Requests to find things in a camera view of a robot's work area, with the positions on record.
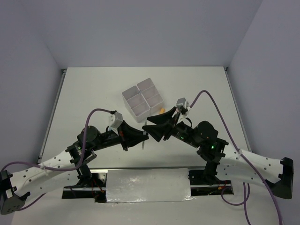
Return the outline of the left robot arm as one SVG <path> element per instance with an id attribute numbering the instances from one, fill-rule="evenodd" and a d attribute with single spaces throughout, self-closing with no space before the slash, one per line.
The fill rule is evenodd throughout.
<path id="1" fill-rule="evenodd" d="M 96 127 L 88 126 L 76 142 L 47 161 L 14 173 L 4 166 L 0 172 L 0 213 L 7 215 L 23 210 L 28 207 L 27 202 L 37 201 L 57 188 L 88 186 L 92 181 L 88 163 L 97 157 L 97 150 L 119 144 L 127 151 L 148 138 L 148 134 L 125 121 L 116 132 L 108 129 L 100 133 Z"/>

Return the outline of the green gel pen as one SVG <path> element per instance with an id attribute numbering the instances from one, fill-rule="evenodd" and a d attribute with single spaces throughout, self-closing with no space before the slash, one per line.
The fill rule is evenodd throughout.
<path id="1" fill-rule="evenodd" d="M 142 150 L 144 150 L 144 147 L 145 147 L 145 141 L 142 142 Z"/>

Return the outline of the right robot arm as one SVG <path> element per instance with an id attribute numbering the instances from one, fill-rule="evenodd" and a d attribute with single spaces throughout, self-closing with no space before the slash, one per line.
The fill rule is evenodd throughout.
<path id="1" fill-rule="evenodd" d="M 218 131 L 208 122 L 202 121 L 191 127 L 179 120 L 176 108 L 166 113 L 148 117 L 151 122 L 143 130 L 157 142 L 170 137 L 197 149 L 197 154 L 206 162 L 200 176 L 195 179 L 207 184 L 226 180 L 268 186 L 272 194 L 283 199 L 293 195 L 293 160 L 263 157 L 247 150 L 236 149 L 226 140 L 218 137 Z"/>

